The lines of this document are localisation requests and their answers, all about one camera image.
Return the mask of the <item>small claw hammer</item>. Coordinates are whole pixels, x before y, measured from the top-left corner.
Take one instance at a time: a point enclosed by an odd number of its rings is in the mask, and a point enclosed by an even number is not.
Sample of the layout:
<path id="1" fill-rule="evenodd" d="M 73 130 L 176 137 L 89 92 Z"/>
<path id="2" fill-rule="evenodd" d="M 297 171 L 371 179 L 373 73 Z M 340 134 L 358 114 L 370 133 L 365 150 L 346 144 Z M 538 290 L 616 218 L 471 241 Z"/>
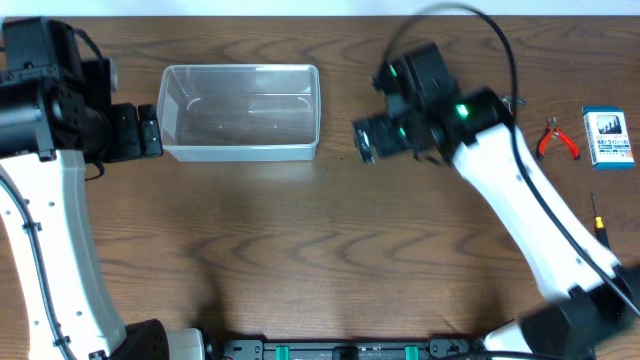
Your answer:
<path id="1" fill-rule="evenodd" d="M 513 114 L 514 109 L 521 105 L 526 105 L 527 100 L 521 97 L 513 97 L 511 95 L 504 95 L 501 97 L 501 102 L 507 108 L 510 114 Z"/>

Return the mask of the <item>clear plastic storage container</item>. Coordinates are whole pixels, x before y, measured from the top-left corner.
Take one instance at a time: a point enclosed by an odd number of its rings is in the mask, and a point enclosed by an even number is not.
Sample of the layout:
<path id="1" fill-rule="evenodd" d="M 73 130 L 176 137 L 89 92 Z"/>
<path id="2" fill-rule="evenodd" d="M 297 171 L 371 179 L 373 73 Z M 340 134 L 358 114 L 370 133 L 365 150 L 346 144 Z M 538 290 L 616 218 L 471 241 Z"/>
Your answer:
<path id="1" fill-rule="evenodd" d="M 164 150 L 181 162 L 310 161 L 320 74 L 311 64 L 171 65 L 157 111 Z"/>

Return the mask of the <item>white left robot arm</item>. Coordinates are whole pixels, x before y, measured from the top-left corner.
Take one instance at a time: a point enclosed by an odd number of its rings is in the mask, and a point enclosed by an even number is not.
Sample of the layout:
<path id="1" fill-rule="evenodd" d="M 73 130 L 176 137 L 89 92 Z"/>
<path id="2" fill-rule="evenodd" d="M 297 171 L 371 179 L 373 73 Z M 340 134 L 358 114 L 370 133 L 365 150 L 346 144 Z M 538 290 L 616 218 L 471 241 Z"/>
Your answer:
<path id="1" fill-rule="evenodd" d="M 126 324 L 89 222 L 88 166 L 159 157 L 156 109 L 116 104 L 117 75 L 88 35 L 44 17 L 3 25 L 1 218 L 29 320 L 32 359 L 205 359 L 196 328 Z"/>

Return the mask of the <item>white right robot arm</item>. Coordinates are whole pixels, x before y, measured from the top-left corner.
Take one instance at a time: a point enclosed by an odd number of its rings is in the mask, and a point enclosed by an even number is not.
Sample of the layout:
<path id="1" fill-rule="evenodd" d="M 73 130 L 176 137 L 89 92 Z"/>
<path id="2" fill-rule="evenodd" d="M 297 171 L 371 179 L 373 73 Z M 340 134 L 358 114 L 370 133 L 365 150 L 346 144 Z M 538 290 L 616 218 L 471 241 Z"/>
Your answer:
<path id="1" fill-rule="evenodd" d="M 624 267 L 576 218 L 491 89 L 463 93 L 435 45 L 384 60 L 373 87 L 387 108 L 353 124 L 363 161 L 437 151 L 496 213 L 545 298 L 543 308 L 482 336 L 476 356 L 590 359 L 631 325 L 638 269 Z"/>

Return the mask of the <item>blue white screwdriver box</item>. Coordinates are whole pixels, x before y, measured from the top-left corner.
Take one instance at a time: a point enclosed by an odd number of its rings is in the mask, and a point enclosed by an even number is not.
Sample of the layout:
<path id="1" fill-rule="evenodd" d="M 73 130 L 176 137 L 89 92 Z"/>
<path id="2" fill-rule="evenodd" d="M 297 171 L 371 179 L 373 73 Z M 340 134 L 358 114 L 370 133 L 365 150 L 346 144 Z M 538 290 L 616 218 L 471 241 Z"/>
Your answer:
<path id="1" fill-rule="evenodd" d="M 621 108 L 583 106 L 582 116 L 594 170 L 621 170 L 635 166 Z"/>

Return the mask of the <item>yellow black screwdriver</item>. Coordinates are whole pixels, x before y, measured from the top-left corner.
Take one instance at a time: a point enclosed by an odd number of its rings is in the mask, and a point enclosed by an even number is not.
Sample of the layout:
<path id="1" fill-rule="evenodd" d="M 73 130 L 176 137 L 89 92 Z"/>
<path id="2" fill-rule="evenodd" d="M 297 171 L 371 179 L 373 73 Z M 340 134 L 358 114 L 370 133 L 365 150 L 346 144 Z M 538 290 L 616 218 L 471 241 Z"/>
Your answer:
<path id="1" fill-rule="evenodd" d="M 606 248 L 610 248 L 607 229 L 604 224 L 603 217 L 600 215 L 597 206 L 596 195 L 591 194 L 592 207 L 594 212 L 594 232 L 598 242 Z"/>

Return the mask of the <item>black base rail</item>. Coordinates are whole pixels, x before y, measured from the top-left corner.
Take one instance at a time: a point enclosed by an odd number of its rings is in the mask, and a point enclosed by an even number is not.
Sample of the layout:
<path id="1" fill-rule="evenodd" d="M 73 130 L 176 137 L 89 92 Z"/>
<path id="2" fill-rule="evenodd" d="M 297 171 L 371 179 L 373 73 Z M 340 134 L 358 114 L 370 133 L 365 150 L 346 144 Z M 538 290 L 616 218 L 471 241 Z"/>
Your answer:
<path id="1" fill-rule="evenodd" d="M 273 342 L 233 340 L 221 346 L 225 360 L 428 360 L 469 353 L 473 340 L 436 337 L 424 341 Z"/>

